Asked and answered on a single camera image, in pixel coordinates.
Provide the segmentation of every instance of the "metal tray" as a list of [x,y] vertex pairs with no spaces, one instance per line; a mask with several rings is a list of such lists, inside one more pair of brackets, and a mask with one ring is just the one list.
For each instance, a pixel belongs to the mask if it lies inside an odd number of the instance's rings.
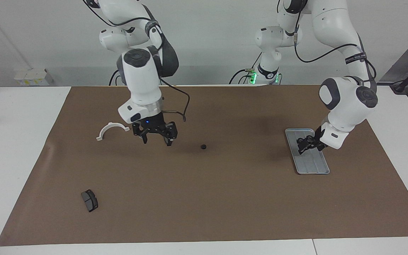
[[297,139],[300,137],[314,136],[312,129],[286,129],[286,137],[288,139],[290,152],[294,159],[295,168],[299,174],[329,174],[327,161],[324,153],[317,149],[305,151],[302,155],[298,153]]

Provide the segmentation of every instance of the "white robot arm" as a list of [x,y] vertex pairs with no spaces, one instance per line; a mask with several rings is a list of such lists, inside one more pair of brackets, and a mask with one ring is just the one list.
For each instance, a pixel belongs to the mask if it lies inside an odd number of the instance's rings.
[[277,17],[279,26],[261,29],[256,34],[256,43],[262,49],[256,83],[272,83],[280,62],[277,48],[293,46],[296,50],[302,38],[300,16],[309,13],[316,39],[343,54],[350,75],[328,78],[322,83],[319,97],[330,113],[314,137],[297,141],[300,153],[327,146],[339,149],[349,132],[374,111],[378,102],[376,83],[369,69],[373,66],[349,19],[346,0],[282,0]]
[[[92,8],[101,8],[113,27],[100,33],[100,43],[120,54],[117,61],[122,82],[131,98],[118,112],[132,124],[133,133],[147,143],[147,134],[160,134],[167,146],[177,138],[174,122],[165,123],[159,77],[172,76],[179,62],[149,9],[136,0],[86,0]],[[133,48],[145,42],[149,46]]]

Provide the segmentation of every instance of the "white semicircular bracket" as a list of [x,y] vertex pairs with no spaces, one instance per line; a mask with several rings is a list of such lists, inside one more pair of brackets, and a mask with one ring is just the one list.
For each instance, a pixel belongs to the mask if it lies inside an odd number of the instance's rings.
[[112,127],[113,128],[120,127],[122,129],[124,129],[125,132],[130,130],[130,128],[127,128],[123,124],[110,122],[110,123],[108,123],[108,125],[104,126],[103,129],[100,131],[100,136],[96,138],[97,141],[103,140],[103,135],[105,134],[105,132],[107,132],[108,129],[111,129]]

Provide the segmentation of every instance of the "brown surface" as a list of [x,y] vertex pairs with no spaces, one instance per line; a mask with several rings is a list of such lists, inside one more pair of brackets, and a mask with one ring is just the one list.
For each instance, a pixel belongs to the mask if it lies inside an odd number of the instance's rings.
[[[183,95],[162,90],[168,110],[183,108]],[[0,245],[408,236],[407,189],[366,121],[324,151],[330,175],[295,173],[284,131],[319,126],[318,87],[186,91],[188,121],[165,115],[179,131],[166,147],[121,129],[97,142],[129,92],[73,87]]]

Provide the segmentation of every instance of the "white wall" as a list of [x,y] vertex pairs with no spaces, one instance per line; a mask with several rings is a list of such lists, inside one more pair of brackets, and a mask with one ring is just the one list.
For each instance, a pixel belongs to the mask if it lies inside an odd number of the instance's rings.
[[[276,0],[141,2],[160,21],[176,49],[180,69],[169,81],[178,84],[227,83],[259,54],[256,29],[276,25]],[[408,48],[408,1],[347,2],[353,25],[382,77]],[[314,38],[310,16],[301,24],[305,34],[298,48],[303,58],[329,50]],[[0,86],[15,85],[13,69],[26,65],[23,58],[33,68],[47,68],[56,85],[106,85],[117,56],[98,41],[105,27],[81,0],[0,1]],[[293,48],[281,52],[284,84],[319,84],[327,77],[347,74],[339,53],[305,64],[296,59]]]

